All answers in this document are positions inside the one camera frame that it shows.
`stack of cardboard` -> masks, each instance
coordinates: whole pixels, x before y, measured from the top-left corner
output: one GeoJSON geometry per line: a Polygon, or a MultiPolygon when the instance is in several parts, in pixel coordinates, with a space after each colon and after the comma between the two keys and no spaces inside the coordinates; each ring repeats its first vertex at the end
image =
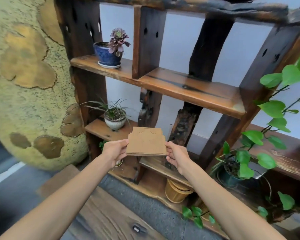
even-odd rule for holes
{"type": "Polygon", "coordinates": [[[167,154],[166,137],[160,128],[133,127],[128,135],[129,156],[164,156],[167,154]]]}

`gray stone surface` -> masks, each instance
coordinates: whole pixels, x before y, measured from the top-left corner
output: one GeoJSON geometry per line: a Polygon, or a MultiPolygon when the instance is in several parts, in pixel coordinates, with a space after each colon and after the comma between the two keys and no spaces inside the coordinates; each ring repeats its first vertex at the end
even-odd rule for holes
{"type": "MultiPolygon", "coordinates": [[[[0,182],[0,235],[41,202],[36,190],[53,175],[25,165],[0,182]]],[[[169,240],[222,239],[207,229],[196,228],[158,200],[131,189],[110,175],[103,178],[100,186],[169,240]]],[[[66,231],[62,240],[75,238],[66,231]]]]}

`purple succulent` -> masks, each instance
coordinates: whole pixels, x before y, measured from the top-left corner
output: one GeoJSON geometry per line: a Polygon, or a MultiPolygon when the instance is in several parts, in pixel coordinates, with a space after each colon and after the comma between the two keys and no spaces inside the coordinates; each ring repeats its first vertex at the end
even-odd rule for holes
{"type": "Polygon", "coordinates": [[[114,53],[116,56],[120,56],[121,53],[124,51],[123,44],[125,44],[127,47],[130,46],[130,43],[125,41],[125,39],[129,38],[126,32],[122,28],[115,28],[112,30],[112,33],[110,35],[111,39],[108,43],[109,53],[114,53]]]}

